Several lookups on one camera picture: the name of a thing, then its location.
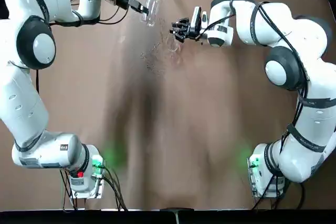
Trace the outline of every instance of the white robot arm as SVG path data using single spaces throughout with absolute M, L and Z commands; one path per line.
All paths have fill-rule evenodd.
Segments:
M 81 144 L 74 134 L 46 131 L 48 112 L 29 70 L 47 68 L 55 59 L 50 23 L 96 24 L 101 0 L 80 0 L 77 11 L 71 9 L 70 0 L 5 1 L 9 19 L 0 20 L 0 119 L 14 137 L 13 161 L 26 168 L 65 168 L 77 198 L 100 198 L 102 157 L 93 145 Z M 148 13 L 136 0 L 109 1 Z
M 198 6 L 191 22 L 184 18 L 172 23 L 170 32 L 180 42 L 190 38 L 229 46 L 233 29 L 228 20 L 233 16 L 244 43 L 271 47 L 265 62 L 269 81 L 299 93 L 295 119 L 282 139 L 259 144 L 248 158 L 254 196 L 277 197 L 283 193 L 284 178 L 305 181 L 335 149 L 336 66 L 321 59 L 332 32 L 321 19 L 293 18 L 285 4 L 253 0 L 213 0 L 209 22 Z

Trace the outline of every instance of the clear plastic cup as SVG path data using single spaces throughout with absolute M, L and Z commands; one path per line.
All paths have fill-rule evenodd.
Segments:
M 143 13 L 141 21 L 145 22 L 148 26 L 154 26 L 157 12 L 159 10 L 160 0 L 146 0 L 145 7 L 148 8 L 149 13 Z

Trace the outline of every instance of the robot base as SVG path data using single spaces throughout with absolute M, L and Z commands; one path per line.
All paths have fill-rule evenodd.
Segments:
M 250 158 L 247 159 L 248 181 L 253 197 L 260 198 L 264 194 L 268 183 L 272 179 L 264 195 L 264 198 L 276 198 L 276 177 L 273 177 L 273 174 L 266 168 L 264 162 L 264 152 L 259 154 L 256 154 L 255 152 Z M 280 197 L 284 192 L 284 187 L 285 178 L 278 177 L 278 197 Z
M 94 155 L 100 155 L 100 154 L 99 154 L 98 149 L 94 147 L 93 145 L 87 145 L 87 148 L 90 153 L 90 161 L 88 164 L 87 171 L 85 172 L 85 176 L 86 176 L 86 173 L 88 173 L 88 176 L 90 176 L 91 179 L 95 180 L 95 185 L 91 191 L 84 191 L 84 192 L 75 191 L 72 188 L 71 189 L 72 194 L 74 195 L 75 198 L 78 198 L 78 199 L 100 199 L 102 198 L 102 195 L 103 195 L 104 181 L 102 178 L 95 178 L 92 176 L 93 175 L 92 157 Z

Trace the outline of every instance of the table surface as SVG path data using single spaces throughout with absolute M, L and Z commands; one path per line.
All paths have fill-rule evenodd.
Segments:
M 167 49 L 171 22 L 191 16 L 195 5 L 209 10 L 211 1 L 161 0 L 154 27 L 131 11 L 113 26 L 52 27 L 57 57 L 40 72 L 48 130 L 96 145 L 117 170 L 131 209 L 251 208 L 246 158 L 292 120 L 296 94 L 271 85 L 264 73 L 269 48 L 247 46 L 235 32 L 228 48 L 190 40 L 177 53 Z M 336 31 L 328 0 L 256 1 L 286 3 L 293 16 L 323 18 Z M 101 17 L 115 9 L 103 2 Z M 234 19 L 230 25 L 235 28 Z M 335 62 L 335 53 L 334 41 L 325 60 Z M 0 209 L 59 209 L 58 171 L 15 166 L 3 124 L 0 135 Z M 305 182 L 304 208 L 336 207 L 335 162 L 332 154 Z M 293 184 L 280 207 L 293 208 L 299 198 Z M 110 188 L 87 207 L 114 208 Z

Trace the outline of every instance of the brown tabletop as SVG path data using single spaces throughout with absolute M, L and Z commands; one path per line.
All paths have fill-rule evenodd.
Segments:
M 196 5 L 209 12 L 212 0 L 160 1 L 152 28 L 133 11 L 113 26 L 53 27 L 57 58 L 40 72 L 48 130 L 96 145 L 117 170 L 128 208 L 251 208 L 246 158 L 257 144 L 281 136 L 296 94 L 267 80 L 269 48 L 247 46 L 236 32 L 229 48 L 190 40 L 171 53 L 170 23 L 191 17 Z M 293 16 L 323 18 L 336 31 L 328 0 L 256 1 L 283 2 Z M 103 2 L 101 17 L 115 10 Z M 325 60 L 335 62 L 334 54 L 335 43 Z M 12 136 L 2 124 L 0 133 L 0 209 L 61 208 L 59 172 L 15 166 Z M 335 162 L 332 154 L 305 182 L 304 208 L 336 207 Z M 292 184 L 280 208 L 294 208 L 299 199 Z M 269 206 L 265 200 L 260 207 Z M 87 207 L 115 208 L 112 190 L 106 186 L 103 199 Z

